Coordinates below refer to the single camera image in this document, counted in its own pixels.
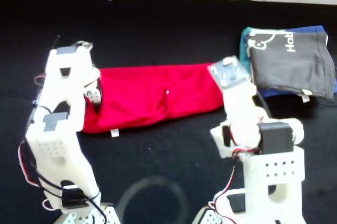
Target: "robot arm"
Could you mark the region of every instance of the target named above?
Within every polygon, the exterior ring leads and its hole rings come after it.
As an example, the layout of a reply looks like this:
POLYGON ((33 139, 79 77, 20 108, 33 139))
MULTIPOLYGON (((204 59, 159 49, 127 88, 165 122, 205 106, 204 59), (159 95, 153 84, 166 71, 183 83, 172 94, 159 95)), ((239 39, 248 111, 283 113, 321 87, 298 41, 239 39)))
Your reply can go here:
MULTIPOLYGON (((94 103, 101 101, 96 89, 100 71, 92 65, 91 47, 92 44, 82 42, 50 51, 44 85, 26 132, 26 141, 35 159, 31 165, 38 174, 39 186, 44 189, 52 209, 68 214, 64 218, 66 223, 93 223, 95 219, 106 222, 105 214, 98 207, 101 192, 76 135, 83 128, 84 96, 94 103), (69 111, 54 112, 63 101, 69 111)), ((119 223, 112 211, 114 221, 119 223)))
POLYGON ((256 106, 253 96, 258 95, 249 74, 235 56, 224 58, 209 67, 210 73, 223 93, 226 121, 211 129, 211 135, 222 158, 232 157, 237 147, 259 148, 259 124, 285 123, 292 131, 292 142, 299 144, 304 138, 302 123, 295 118, 273 119, 270 112, 256 106))
POLYGON ((243 163, 245 187, 229 190, 234 165, 225 188, 193 224, 304 224, 304 151, 295 146, 304 138, 302 123, 295 118, 273 119, 268 109, 256 106, 256 86, 235 56, 209 70, 223 93, 226 112, 226 121, 211 129, 211 135, 222 158, 243 163), (270 186, 276 188, 272 194, 270 186), (230 199, 235 201, 234 208, 230 199))

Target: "black table surface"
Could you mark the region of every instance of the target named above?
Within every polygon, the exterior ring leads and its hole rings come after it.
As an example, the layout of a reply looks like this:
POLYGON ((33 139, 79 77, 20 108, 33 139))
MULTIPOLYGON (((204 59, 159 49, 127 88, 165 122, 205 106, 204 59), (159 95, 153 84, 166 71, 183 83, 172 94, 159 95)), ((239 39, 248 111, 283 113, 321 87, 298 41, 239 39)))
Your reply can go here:
MULTIPOLYGON (((17 160, 37 87, 56 35, 59 45, 94 43, 98 68, 196 64, 238 54, 242 29, 323 25, 337 53, 337 7, 220 0, 0 0, 0 176, 3 223, 52 223, 42 192, 25 183, 17 160)), ((337 103, 296 96, 268 98, 276 118, 297 117, 305 128, 303 215, 308 224, 337 218, 337 103)), ((124 209, 124 223, 191 223, 227 183, 230 160, 221 159, 209 130, 223 109, 109 133, 79 133, 103 201, 122 205, 128 189, 148 178, 124 209)), ((233 188, 243 186, 240 171, 233 188)))

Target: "cable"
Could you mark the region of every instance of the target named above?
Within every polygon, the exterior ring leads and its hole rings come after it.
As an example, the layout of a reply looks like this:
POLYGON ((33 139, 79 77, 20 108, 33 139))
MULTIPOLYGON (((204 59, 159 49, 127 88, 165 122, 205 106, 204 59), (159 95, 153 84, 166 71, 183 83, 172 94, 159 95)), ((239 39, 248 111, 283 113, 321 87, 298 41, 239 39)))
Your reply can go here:
POLYGON ((51 208, 51 207, 46 206, 46 202, 47 202, 47 201, 49 201, 49 200, 48 200, 48 199, 45 199, 45 200, 42 201, 42 207, 43 207, 44 209, 46 209, 47 211, 55 211, 55 210, 57 210, 57 209, 55 209, 55 208, 51 208))
POLYGON ((232 157, 237 158, 239 156, 239 154, 242 153, 242 152, 257 152, 258 150, 259 150, 258 148, 246 149, 244 147, 237 146, 232 151, 232 157))
POLYGON ((97 209, 97 211, 103 216, 104 218, 104 224, 107 223, 107 217, 105 213, 101 210, 101 208, 94 202, 93 199, 90 199, 89 202, 97 209))
POLYGON ((230 217, 228 217, 228 216, 222 216, 222 217, 223 217, 223 218, 226 218, 227 220, 230 220, 231 222, 233 222, 233 224, 237 224, 235 220, 233 220, 232 218, 230 218, 230 217))
POLYGON ((40 82, 38 82, 37 80, 39 78, 45 78, 46 77, 46 74, 45 73, 41 73, 41 74, 38 74, 34 77, 34 83, 37 85, 37 86, 43 86, 43 84, 41 84, 40 82))
POLYGON ((259 91, 256 91, 256 96, 259 99, 261 106, 263 107, 263 109, 266 111, 267 115, 269 118, 272 117, 272 114, 270 112, 269 106, 268 104, 265 102, 265 99, 263 98, 263 96, 261 95, 261 93, 259 91))
POLYGON ((231 187, 232 182, 233 182, 233 178, 234 178, 234 174, 235 174, 235 167, 236 167, 236 162, 235 162, 234 165, 233 165, 233 169, 232 169, 231 176, 230 176, 229 181, 228 181, 227 185, 225 186, 225 188, 224 188, 223 190, 219 191, 217 194, 215 194, 215 195, 214 195, 213 201, 210 201, 210 202, 208 203, 209 209, 214 210, 218 215, 220 215, 220 216, 223 217, 223 218, 226 218, 226 219, 230 220, 231 222, 233 222, 233 224, 237 224, 236 221, 234 221, 232 218, 230 218, 230 217, 228 217, 228 216, 223 216, 223 215, 221 215, 221 214, 217 211, 217 209, 216 209, 215 202, 216 202, 216 200, 217 200, 221 195, 223 195, 224 193, 226 193, 226 192, 228 191, 228 189, 231 187))
POLYGON ((21 144, 19 145, 19 147, 17 149, 17 156, 18 156, 18 159, 19 159, 19 164, 20 164, 23 176, 25 177, 28 184, 30 184, 32 186, 35 186, 35 187, 40 187, 37 183, 35 183, 33 180, 29 179, 29 177, 28 177, 27 170, 26 170, 26 168, 25 168, 25 166, 22 162, 21 144))

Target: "white label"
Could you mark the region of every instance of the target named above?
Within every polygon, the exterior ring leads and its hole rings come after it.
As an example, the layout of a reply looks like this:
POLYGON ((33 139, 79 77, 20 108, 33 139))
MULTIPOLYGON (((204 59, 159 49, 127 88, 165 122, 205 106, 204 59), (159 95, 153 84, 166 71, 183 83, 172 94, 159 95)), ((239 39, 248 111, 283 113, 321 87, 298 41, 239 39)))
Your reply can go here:
POLYGON ((300 95, 302 100, 303 100, 303 103, 307 103, 310 101, 310 98, 308 95, 300 95))
POLYGON ((118 136, 120 136, 120 131, 118 129, 113 129, 110 132, 111 132, 111 137, 118 137, 118 136))
POLYGON ((302 89, 302 92, 303 92, 305 95, 312 95, 312 92, 309 91, 309 90, 302 89))

